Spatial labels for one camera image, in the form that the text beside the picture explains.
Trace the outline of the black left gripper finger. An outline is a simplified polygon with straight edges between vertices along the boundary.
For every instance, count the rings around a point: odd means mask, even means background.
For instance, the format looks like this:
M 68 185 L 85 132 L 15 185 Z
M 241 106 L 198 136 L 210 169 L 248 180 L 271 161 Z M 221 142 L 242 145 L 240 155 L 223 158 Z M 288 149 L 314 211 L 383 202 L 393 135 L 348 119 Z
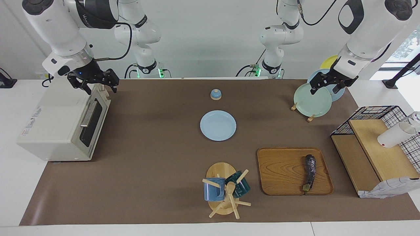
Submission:
M 354 84 L 354 82 L 357 81 L 357 79 L 358 79 L 358 76 L 356 76 L 353 79 L 347 78 L 347 77 L 336 77 L 335 81 L 337 82 L 337 85 L 333 88 L 333 93 L 336 94 L 341 89 L 343 89 L 345 87 L 350 87 L 351 85 Z
M 310 93 L 314 95 L 320 88 L 327 86 L 327 74 L 317 73 L 309 82 Z

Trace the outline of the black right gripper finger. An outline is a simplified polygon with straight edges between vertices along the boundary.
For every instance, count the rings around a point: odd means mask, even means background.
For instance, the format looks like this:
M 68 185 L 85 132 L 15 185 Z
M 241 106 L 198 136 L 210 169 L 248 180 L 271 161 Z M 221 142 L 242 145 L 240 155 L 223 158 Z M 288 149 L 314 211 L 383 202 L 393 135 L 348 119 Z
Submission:
M 86 80 L 82 79 L 82 81 L 80 82 L 75 74 L 68 74 L 68 81 L 73 88 L 84 90 L 88 95 L 91 95 L 92 90 L 88 86 Z
M 113 69 L 108 69 L 104 72 L 104 84 L 109 86 L 113 93 L 117 93 L 117 87 L 119 85 L 119 77 Z

